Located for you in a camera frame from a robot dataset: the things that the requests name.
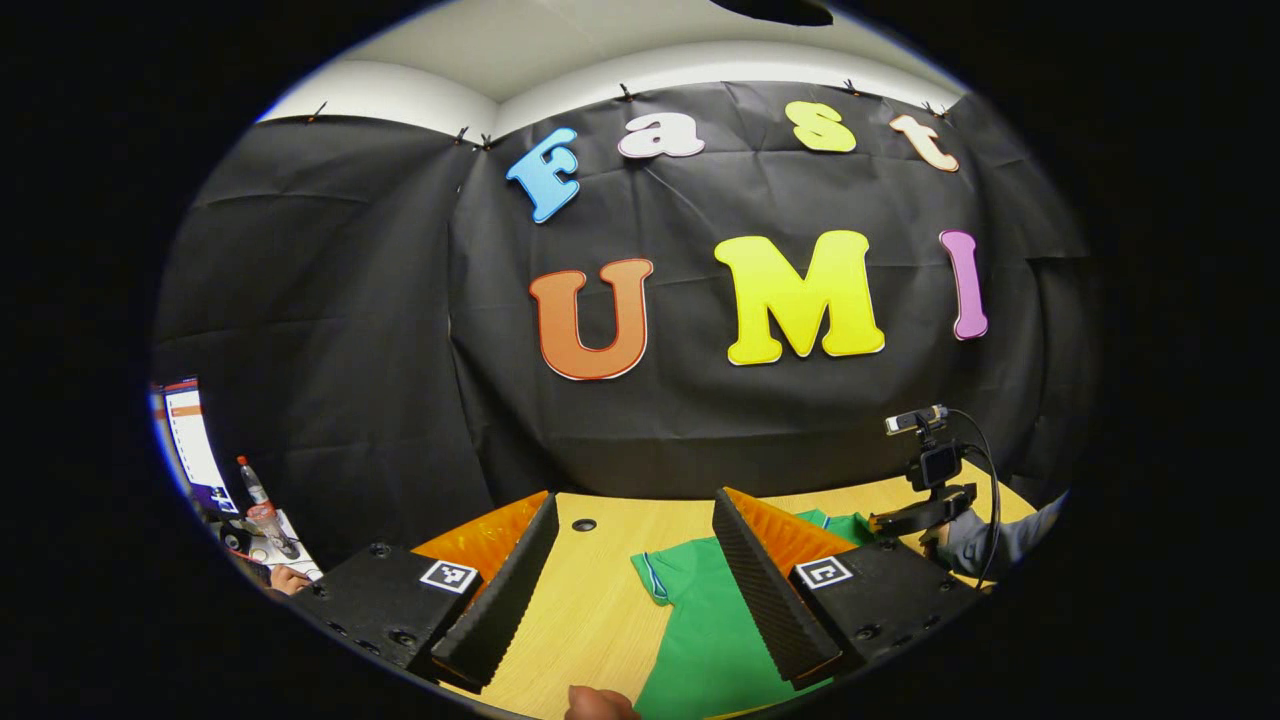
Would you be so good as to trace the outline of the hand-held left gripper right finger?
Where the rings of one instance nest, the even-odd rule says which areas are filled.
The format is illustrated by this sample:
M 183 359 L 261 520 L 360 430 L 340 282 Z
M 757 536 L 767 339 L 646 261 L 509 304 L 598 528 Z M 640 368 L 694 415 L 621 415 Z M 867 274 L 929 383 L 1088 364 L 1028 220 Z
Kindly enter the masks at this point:
M 712 525 L 777 673 L 797 691 L 896 659 L 983 598 L 897 538 L 854 544 L 730 487 Z

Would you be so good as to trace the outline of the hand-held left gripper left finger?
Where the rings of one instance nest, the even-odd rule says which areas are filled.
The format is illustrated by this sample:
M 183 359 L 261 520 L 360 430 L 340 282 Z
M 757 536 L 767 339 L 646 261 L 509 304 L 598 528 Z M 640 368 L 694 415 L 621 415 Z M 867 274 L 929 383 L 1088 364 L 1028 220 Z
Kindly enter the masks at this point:
M 426 682 L 492 683 L 559 533 L 543 491 L 413 550 L 371 543 L 293 594 L 321 630 Z

